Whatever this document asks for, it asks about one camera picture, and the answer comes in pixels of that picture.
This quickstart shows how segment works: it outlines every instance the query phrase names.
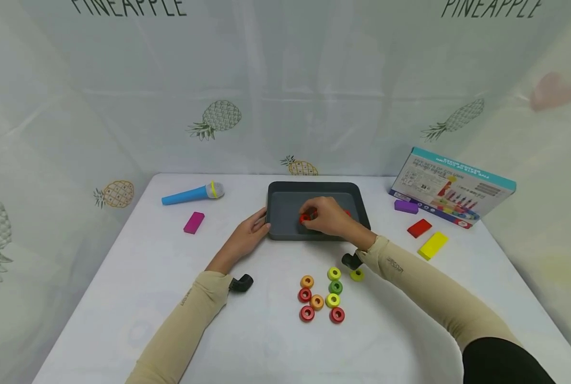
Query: gray tray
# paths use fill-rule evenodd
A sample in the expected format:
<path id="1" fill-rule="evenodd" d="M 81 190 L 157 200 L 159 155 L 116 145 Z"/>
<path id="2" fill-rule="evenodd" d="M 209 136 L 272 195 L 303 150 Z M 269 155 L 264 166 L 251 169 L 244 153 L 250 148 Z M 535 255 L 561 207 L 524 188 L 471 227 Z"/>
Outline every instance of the gray tray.
<path id="1" fill-rule="evenodd" d="M 268 186 L 266 222 L 270 223 L 268 237 L 273 240 L 331 240 L 342 242 L 337 236 L 308 230 L 299 222 L 298 210 L 310 198 L 331 196 L 351 217 L 371 229 L 362 201 L 362 194 L 352 182 L 296 182 L 275 181 Z"/>

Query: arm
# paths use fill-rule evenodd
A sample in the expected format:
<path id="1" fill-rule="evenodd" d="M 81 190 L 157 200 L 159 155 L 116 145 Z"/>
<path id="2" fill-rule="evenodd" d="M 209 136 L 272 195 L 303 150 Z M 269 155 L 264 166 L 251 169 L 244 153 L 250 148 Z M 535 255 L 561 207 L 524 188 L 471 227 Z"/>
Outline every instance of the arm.
<path id="1" fill-rule="evenodd" d="M 520 345 L 494 311 L 429 263 L 381 236 L 367 249 L 358 249 L 358 257 L 442 325 L 456 339 L 460 351 L 482 337 Z"/>
<path id="2" fill-rule="evenodd" d="M 520 345 L 507 324 L 481 300 L 429 263 L 352 220 L 333 198 L 311 199 L 301 213 L 310 207 L 317 209 L 318 217 L 303 225 L 341 236 L 358 247 L 358 257 L 441 324 L 456 339 L 460 351 L 482 337 Z"/>
<path id="3" fill-rule="evenodd" d="M 125 384 L 177 384 L 204 330 L 228 300 L 228 272 L 270 229 L 261 209 L 240 223 L 191 289 L 157 330 Z"/>
<path id="4" fill-rule="evenodd" d="M 228 299 L 232 276 L 202 272 L 157 330 L 125 384 L 179 383 L 204 329 Z"/>

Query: purple block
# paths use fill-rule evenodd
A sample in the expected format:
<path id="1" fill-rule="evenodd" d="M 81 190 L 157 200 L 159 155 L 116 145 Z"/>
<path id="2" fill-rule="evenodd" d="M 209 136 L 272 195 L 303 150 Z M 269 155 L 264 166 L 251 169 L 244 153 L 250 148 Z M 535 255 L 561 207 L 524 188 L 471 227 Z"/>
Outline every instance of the purple block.
<path id="1" fill-rule="evenodd" d="M 403 211 L 412 214 L 417 214 L 418 211 L 417 204 L 404 201 L 395 201 L 394 209 L 397 211 Z"/>
<path id="2" fill-rule="evenodd" d="M 195 235 L 198 227 L 202 223 L 202 220 L 204 220 L 204 214 L 200 212 L 194 212 L 187 224 L 185 224 L 183 231 L 187 232 L 188 234 Z"/>

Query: forearm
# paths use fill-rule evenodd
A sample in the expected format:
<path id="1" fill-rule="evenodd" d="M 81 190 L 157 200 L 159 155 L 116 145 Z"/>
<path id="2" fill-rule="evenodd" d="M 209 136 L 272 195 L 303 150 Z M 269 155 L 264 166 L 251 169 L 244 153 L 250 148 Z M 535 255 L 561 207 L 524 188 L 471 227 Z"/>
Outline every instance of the forearm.
<path id="1" fill-rule="evenodd" d="M 126 384 L 177 384 L 200 338 L 225 305 L 232 276 L 202 272 L 145 347 Z"/>
<path id="2" fill-rule="evenodd" d="M 358 257 L 372 271 L 400 288 L 431 318 L 441 324 L 464 350 L 481 337 L 498 337 L 520 345 L 498 315 L 454 280 L 429 263 L 377 237 Z"/>

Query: hand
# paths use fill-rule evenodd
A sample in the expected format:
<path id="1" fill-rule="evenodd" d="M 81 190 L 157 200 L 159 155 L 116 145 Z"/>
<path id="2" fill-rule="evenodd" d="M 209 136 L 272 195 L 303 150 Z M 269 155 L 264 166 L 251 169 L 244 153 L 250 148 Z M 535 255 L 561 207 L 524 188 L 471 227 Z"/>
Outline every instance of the hand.
<path id="1" fill-rule="evenodd" d="M 302 225 L 308 229 L 342 237 L 364 251 L 369 250 L 377 239 L 376 234 L 350 218 L 334 197 L 312 198 L 302 205 L 299 214 L 305 213 L 308 209 L 317 210 L 317 218 L 302 222 Z"/>
<path id="2" fill-rule="evenodd" d="M 238 227 L 217 252 L 215 258 L 208 264 L 206 270 L 227 275 L 238 260 L 250 254 L 270 229 L 270 224 L 266 223 L 265 216 L 266 208 L 264 207 L 238 224 Z"/>
<path id="3" fill-rule="evenodd" d="M 345 237 L 344 234 L 356 223 L 345 213 L 334 197 L 312 198 L 302 205 L 299 214 L 303 214 L 309 209 L 317 210 L 317 218 L 303 221 L 302 225 L 326 235 Z"/>

